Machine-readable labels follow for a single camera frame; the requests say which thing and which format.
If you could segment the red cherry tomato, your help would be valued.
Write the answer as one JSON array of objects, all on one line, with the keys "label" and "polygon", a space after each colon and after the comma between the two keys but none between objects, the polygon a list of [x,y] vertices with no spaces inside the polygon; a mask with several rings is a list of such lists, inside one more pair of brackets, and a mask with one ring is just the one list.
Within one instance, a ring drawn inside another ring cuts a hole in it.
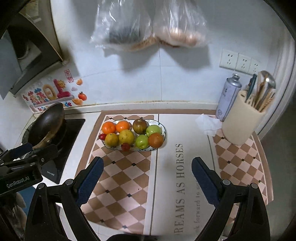
[{"label": "red cherry tomato", "polygon": [[105,138],[106,138],[106,134],[102,133],[102,134],[99,135],[100,140],[104,141]]},{"label": "red cherry tomato", "polygon": [[122,149],[123,152],[128,152],[128,151],[130,150],[130,144],[128,144],[128,143],[123,143],[123,144],[121,145],[121,149]]}]

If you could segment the small yellow lemon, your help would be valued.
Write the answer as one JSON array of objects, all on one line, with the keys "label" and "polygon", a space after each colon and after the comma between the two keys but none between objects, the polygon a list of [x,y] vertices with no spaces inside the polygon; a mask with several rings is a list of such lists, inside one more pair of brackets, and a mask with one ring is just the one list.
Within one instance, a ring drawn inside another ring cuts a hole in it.
[{"label": "small yellow lemon", "polygon": [[109,133],[106,135],[104,142],[107,146],[109,146],[111,148],[115,148],[116,146],[118,146],[119,137],[115,133]]}]

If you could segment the orange mandarin top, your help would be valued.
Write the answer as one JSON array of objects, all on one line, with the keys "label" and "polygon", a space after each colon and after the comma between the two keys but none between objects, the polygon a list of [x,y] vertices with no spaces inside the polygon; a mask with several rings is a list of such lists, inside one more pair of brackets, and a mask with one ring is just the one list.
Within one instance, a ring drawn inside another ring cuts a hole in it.
[{"label": "orange mandarin top", "polygon": [[102,132],[106,135],[110,134],[110,133],[115,133],[116,132],[116,127],[115,127],[115,124],[110,122],[110,121],[107,121],[105,122],[103,125],[102,125],[102,128],[101,128]]}]

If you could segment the orange mandarin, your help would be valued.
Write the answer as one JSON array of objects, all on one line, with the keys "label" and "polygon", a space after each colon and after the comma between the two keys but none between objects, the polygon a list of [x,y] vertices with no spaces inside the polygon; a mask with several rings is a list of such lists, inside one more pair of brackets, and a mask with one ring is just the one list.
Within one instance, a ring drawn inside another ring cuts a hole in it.
[{"label": "orange mandarin", "polygon": [[122,120],[119,121],[116,125],[115,125],[116,131],[118,133],[124,131],[124,130],[129,130],[130,129],[130,123],[128,121]]},{"label": "orange mandarin", "polygon": [[110,134],[110,133],[115,133],[116,132],[116,127],[115,127],[115,124],[110,122],[110,121],[107,121],[105,122],[103,125],[102,125],[102,128],[101,128],[102,132],[106,135]]}]

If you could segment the large yellow lemon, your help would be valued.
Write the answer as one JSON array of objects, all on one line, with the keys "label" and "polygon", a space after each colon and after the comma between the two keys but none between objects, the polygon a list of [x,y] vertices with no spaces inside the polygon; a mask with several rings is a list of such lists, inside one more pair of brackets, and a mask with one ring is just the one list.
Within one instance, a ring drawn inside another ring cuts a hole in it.
[{"label": "large yellow lemon", "polygon": [[120,132],[118,138],[121,145],[124,143],[132,145],[134,143],[135,136],[131,130],[123,130]]}]

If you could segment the green apple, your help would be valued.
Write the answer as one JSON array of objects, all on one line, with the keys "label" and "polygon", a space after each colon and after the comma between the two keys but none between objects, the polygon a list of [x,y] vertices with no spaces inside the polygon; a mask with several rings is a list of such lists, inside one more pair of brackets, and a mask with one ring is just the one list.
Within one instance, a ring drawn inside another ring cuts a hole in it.
[{"label": "green apple", "polygon": [[162,130],[158,125],[148,126],[147,129],[146,129],[146,135],[149,137],[153,133],[162,134]]},{"label": "green apple", "polygon": [[149,138],[146,135],[139,135],[135,140],[136,147],[144,150],[149,147]]}]

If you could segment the dark orange bottom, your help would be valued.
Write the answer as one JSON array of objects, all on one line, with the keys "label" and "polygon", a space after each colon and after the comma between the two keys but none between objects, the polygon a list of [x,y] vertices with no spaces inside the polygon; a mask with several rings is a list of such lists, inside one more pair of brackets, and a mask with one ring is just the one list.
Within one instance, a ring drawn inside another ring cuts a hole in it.
[{"label": "dark orange bottom", "polygon": [[159,133],[153,133],[148,138],[149,145],[152,148],[160,148],[164,143],[164,137]]}]

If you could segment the brown red apple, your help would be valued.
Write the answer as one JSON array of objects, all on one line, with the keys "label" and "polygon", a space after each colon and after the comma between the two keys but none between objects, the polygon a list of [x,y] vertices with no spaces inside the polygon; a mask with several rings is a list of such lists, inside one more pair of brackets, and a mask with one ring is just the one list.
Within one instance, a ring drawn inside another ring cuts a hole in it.
[{"label": "brown red apple", "polygon": [[138,135],[145,135],[147,127],[147,122],[143,118],[136,119],[132,124],[134,132]]}]

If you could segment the checkered kitchen mat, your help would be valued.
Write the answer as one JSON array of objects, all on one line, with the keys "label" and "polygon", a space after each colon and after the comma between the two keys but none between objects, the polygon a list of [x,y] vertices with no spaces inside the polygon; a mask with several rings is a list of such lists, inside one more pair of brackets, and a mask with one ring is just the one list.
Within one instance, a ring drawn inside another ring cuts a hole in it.
[{"label": "checkered kitchen mat", "polygon": [[[143,118],[163,130],[158,149],[109,149],[100,140],[105,122],[132,123]],[[273,200],[270,172],[262,145],[252,134],[236,146],[218,131],[210,137],[196,125],[196,114],[100,114],[86,144],[78,169],[95,157],[104,160],[104,171],[81,209],[89,221],[114,230],[141,235],[198,234],[211,216],[209,204],[192,172],[192,160],[203,159],[222,179],[235,185],[256,183],[265,203]]]}]

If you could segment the dark frying pan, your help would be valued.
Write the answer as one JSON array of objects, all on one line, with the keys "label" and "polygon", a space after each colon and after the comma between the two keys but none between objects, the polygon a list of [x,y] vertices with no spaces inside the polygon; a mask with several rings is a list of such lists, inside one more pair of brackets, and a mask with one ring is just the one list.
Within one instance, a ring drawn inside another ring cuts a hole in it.
[{"label": "dark frying pan", "polygon": [[32,124],[29,130],[28,143],[33,149],[48,146],[63,124],[65,110],[62,103],[55,103],[46,109]]}]

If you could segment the white tissue paper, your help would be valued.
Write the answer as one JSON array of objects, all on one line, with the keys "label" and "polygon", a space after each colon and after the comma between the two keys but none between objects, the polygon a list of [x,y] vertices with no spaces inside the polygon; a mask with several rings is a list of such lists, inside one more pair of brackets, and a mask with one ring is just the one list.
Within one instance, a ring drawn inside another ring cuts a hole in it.
[{"label": "white tissue paper", "polygon": [[203,134],[211,137],[215,137],[217,131],[222,128],[222,122],[219,119],[205,114],[201,114],[195,122]]}]

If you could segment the deer pattern oval plate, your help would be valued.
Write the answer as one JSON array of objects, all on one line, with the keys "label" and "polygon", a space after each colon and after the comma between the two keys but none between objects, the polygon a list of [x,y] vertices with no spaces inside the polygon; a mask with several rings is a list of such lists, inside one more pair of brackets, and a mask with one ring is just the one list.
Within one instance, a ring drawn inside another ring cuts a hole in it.
[{"label": "deer pattern oval plate", "polygon": [[[163,139],[165,141],[165,139],[166,139],[166,129],[165,129],[164,125],[162,123],[160,123],[159,121],[157,121],[157,120],[145,120],[145,121],[146,121],[148,126],[158,126],[161,129],[161,135],[163,136]],[[139,149],[135,144],[135,141],[136,141],[137,137],[139,136],[139,134],[137,134],[133,130],[133,128],[131,128],[130,130],[132,131],[132,133],[134,135],[134,143],[130,146],[130,151],[138,151],[138,152],[140,152],[140,151],[153,151],[153,150],[156,150],[156,148],[154,148],[152,146],[148,146],[145,149]],[[116,147],[111,147],[105,142],[105,140],[101,140],[101,142],[102,142],[102,144],[104,144],[107,147],[107,149],[121,151],[121,145],[120,144],[118,144]]]}]

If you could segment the right hanging plastic bag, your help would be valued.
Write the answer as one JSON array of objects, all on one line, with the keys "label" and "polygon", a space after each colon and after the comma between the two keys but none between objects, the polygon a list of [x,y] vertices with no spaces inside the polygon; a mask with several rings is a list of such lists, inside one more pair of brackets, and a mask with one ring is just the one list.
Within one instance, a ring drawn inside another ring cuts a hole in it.
[{"label": "right hanging plastic bag", "polygon": [[197,1],[156,1],[153,34],[174,46],[198,48],[208,44],[207,21]]}]

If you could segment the colourful wall sticker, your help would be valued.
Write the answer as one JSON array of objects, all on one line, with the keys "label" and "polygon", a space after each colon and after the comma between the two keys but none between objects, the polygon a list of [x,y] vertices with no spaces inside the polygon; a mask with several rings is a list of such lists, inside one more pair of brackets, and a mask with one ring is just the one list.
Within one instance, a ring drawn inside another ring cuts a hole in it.
[{"label": "colourful wall sticker", "polygon": [[78,70],[71,66],[56,70],[26,88],[21,97],[33,113],[42,113],[51,105],[64,108],[87,103],[86,84]]}]

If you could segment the green handled utensil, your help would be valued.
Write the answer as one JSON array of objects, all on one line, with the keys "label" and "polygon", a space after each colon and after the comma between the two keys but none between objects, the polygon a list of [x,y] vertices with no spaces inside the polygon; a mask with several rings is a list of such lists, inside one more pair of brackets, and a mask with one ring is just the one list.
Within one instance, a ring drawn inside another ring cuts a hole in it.
[{"label": "green handled utensil", "polygon": [[253,77],[250,79],[250,82],[248,84],[248,90],[247,90],[247,95],[246,95],[245,102],[247,102],[247,100],[249,99],[249,97],[251,96],[251,94],[253,92],[253,88],[255,86],[256,79],[257,79],[256,74],[254,74]]}]

